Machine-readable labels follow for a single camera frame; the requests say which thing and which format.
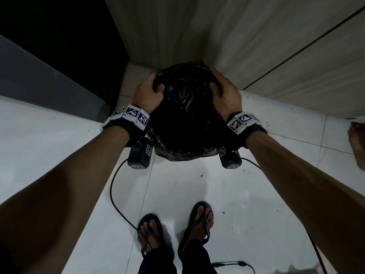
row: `person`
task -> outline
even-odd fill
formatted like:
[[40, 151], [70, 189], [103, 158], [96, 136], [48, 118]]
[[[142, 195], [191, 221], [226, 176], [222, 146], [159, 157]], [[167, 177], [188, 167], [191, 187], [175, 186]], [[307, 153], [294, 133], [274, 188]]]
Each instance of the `person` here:
[[365, 124], [351, 122], [348, 135], [357, 166], [365, 171]]
[[[211, 70], [223, 88], [221, 95], [217, 85], [211, 84], [213, 103], [227, 121], [232, 113], [242, 112], [241, 95], [222, 73]], [[132, 99], [132, 105], [147, 114], [163, 99], [162, 85], [157, 92], [152, 90], [155, 75], [151, 73], [137, 87]], [[118, 125], [109, 125], [1, 204], [2, 272], [62, 272], [121, 152], [133, 136]], [[252, 152], [268, 180], [335, 270], [339, 274], [363, 272], [365, 197], [295, 156], [262, 130], [247, 135], [242, 144]], [[184, 273], [215, 273], [203, 247], [204, 238], [214, 224], [212, 209], [205, 202], [198, 203], [189, 223], [185, 242], [179, 246]], [[138, 228], [139, 242], [144, 248], [140, 273], [175, 273], [164, 251], [158, 218], [142, 221]]]

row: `black plastic bag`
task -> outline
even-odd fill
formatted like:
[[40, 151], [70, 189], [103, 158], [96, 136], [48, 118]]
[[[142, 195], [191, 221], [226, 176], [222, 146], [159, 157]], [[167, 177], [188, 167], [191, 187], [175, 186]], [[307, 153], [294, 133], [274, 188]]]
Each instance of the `black plastic bag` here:
[[148, 131], [158, 156], [170, 161], [217, 154], [223, 119], [213, 105], [210, 82], [221, 84], [203, 61], [176, 64], [156, 75], [153, 90], [165, 85], [163, 101], [150, 115]]

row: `foot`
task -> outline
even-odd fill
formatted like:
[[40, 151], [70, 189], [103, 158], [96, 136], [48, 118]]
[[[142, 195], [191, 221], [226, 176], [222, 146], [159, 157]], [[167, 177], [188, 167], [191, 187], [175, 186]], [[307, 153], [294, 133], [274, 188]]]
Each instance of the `foot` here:
[[[153, 219], [150, 220], [150, 226], [153, 229], [155, 236], [158, 238], [158, 230], [157, 230], [156, 221]], [[138, 232], [138, 242], [141, 244], [141, 246], [143, 246], [144, 242], [146, 241], [146, 239], [144, 238], [144, 235], [148, 228], [147, 222], [144, 222], [143, 225], [139, 228], [140, 228], [140, 231]], [[150, 252], [152, 249], [156, 249], [156, 248], [160, 248], [160, 247], [161, 247], [161, 244], [153, 236], [150, 236], [148, 238], [146, 253]]]
[[365, 124], [351, 122], [348, 134], [356, 163], [365, 171]]
[[[206, 208], [205, 211], [204, 211], [204, 207], [203, 206], [198, 207], [197, 214], [196, 214], [196, 217], [195, 217], [194, 221], [198, 220], [201, 217], [202, 213], [204, 213], [205, 216], [206, 216], [206, 218], [207, 218], [208, 229], [210, 230], [213, 227], [213, 225], [214, 225], [214, 221], [213, 221], [214, 216], [213, 216], [212, 212], [209, 211], [208, 208]], [[188, 244], [188, 242], [190, 240], [192, 240], [192, 239], [198, 239], [198, 240], [200, 240], [200, 242], [202, 242], [203, 239], [205, 239], [206, 236], [207, 236], [207, 234], [205, 232], [203, 223], [200, 223], [198, 226], [196, 226], [191, 231], [188, 240], [186, 241], [184, 247], [181, 249], [181, 257], [184, 256], [185, 246]]]

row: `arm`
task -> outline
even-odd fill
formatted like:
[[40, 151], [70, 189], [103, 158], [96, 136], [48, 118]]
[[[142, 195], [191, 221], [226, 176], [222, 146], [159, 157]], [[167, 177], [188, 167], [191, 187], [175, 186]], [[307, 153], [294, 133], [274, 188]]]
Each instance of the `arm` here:
[[[211, 84], [214, 105], [227, 120], [242, 111], [240, 93], [217, 70], [220, 96]], [[339, 274], [360, 273], [365, 258], [365, 197], [295, 156], [261, 131], [246, 140], [262, 171], [295, 213]]]
[[[162, 101], [156, 73], [132, 104], [150, 114]], [[8, 272], [61, 273], [129, 140], [112, 126], [0, 206], [0, 256]]]

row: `dark pants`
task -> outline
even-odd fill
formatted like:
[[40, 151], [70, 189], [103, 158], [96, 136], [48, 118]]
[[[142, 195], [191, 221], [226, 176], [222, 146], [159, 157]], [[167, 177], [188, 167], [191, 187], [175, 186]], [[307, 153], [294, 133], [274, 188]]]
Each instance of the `dark pants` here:
[[[138, 274], [176, 274], [176, 267], [171, 255], [165, 249], [154, 249], [147, 253], [140, 265]], [[212, 267], [207, 250], [204, 249], [198, 239], [188, 242], [182, 258], [183, 274], [217, 274]]]

